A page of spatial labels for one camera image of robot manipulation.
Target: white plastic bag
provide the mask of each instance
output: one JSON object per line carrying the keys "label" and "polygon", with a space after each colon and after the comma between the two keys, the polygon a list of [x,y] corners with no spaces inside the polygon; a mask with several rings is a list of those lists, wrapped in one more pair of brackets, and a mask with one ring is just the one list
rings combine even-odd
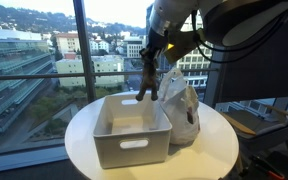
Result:
{"label": "white plastic bag", "polygon": [[179,69],[173,68],[166,74],[158,97],[173,126],[170,143],[182,145],[194,141],[200,131],[197,94],[192,86],[186,84]]}

